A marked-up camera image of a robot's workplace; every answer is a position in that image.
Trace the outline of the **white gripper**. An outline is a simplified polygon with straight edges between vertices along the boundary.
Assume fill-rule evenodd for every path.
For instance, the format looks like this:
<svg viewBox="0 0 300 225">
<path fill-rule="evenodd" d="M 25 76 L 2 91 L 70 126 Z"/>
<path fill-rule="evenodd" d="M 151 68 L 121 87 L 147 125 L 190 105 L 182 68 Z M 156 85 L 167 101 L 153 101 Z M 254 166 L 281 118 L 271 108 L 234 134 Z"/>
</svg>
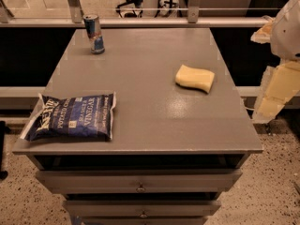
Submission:
<svg viewBox="0 0 300 225">
<path fill-rule="evenodd" d="M 254 32 L 251 41 L 271 44 L 272 54 L 293 60 L 267 67 L 262 75 L 252 121 L 266 124 L 300 91 L 300 0 L 289 0 L 276 18 L 264 16 L 267 23 Z"/>
</svg>

